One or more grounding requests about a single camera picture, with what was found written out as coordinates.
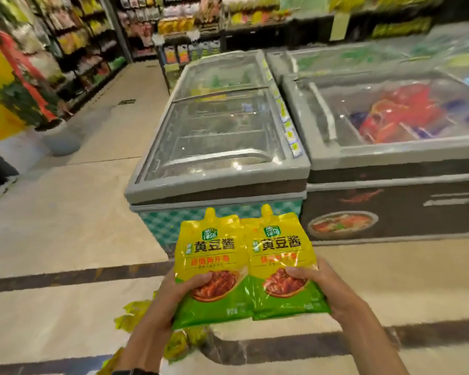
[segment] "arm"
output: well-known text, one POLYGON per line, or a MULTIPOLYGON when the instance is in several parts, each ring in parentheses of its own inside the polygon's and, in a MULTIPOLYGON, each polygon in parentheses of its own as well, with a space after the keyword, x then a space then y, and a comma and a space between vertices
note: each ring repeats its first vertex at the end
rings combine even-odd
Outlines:
POLYGON ((211 272, 196 275, 184 283, 175 283, 172 269, 163 279, 155 299, 128 340, 115 371, 140 368, 158 372, 165 346, 172 335, 172 319, 182 298, 192 289, 208 283, 211 272))
POLYGON ((286 267, 292 277, 314 281, 326 295, 331 316, 338 321, 360 375, 409 375, 377 317, 330 267, 318 257, 319 270, 286 267))

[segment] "plant pot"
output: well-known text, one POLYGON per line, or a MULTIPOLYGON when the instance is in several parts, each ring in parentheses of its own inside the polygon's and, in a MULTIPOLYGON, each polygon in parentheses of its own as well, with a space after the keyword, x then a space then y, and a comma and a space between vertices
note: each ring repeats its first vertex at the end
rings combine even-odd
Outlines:
POLYGON ((66 121, 58 119, 35 128, 53 157, 63 157, 80 149, 80 139, 69 131, 66 121))

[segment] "green checkered panel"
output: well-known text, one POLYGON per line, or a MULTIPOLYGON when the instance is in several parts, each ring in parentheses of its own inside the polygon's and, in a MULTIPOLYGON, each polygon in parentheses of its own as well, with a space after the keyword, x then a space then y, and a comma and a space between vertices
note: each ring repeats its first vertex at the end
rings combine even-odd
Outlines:
MULTIPOLYGON (((233 204, 214 206, 217 217, 226 217, 237 214, 239 218, 261 217, 261 207, 264 204, 271 205, 274 214, 285 214, 294 212, 300 214, 302 199, 261 202, 249 205, 233 204)), ((139 216, 146 224, 147 228, 155 236, 158 243, 163 247, 170 243, 177 242, 181 222, 189 220, 203 220, 205 208, 195 209, 168 209, 154 212, 139 212, 139 216)))

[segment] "chest freezer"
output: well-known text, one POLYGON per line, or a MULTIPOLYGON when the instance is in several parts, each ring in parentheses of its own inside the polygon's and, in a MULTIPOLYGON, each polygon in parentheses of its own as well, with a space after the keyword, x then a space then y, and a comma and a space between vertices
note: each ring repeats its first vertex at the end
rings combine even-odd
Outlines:
POLYGON ((283 80, 311 161, 301 223, 320 244, 469 235, 469 85, 405 63, 283 80))
POLYGON ((171 258, 181 222, 201 220, 207 207, 218 217, 260 217, 265 203, 300 214, 310 162, 260 54, 187 66, 125 189, 171 258), (205 86, 212 76, 221 87, 205 86))
POLYGON ((269 67, 281 82, 282 76, 295 78, 364 71, 407 59, 399 51, 374 42, 313 47, 268 54, 269 67))

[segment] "bowl image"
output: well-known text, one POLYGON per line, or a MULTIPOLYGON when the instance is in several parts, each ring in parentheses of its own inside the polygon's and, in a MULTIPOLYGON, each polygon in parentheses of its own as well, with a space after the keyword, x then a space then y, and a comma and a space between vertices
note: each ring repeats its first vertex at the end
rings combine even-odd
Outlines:
POLYGON ((195 288, 192 296, 199 302, 216 302, 233 290, 239 280, 238 271, 213 271, 212 279, 201 287, 195 288))
POLYGON ((351 239, 374 226, 379 217, 371 212, 345 210, 313 218, 307 232, 318 239, 351 239))
POLYGON ((270 296, 288 298, 302 291, 306 284, 306 279, 291 277, 285 272, 284 268, 278 268, 274 274, 266 279, 263 287, 270 296))

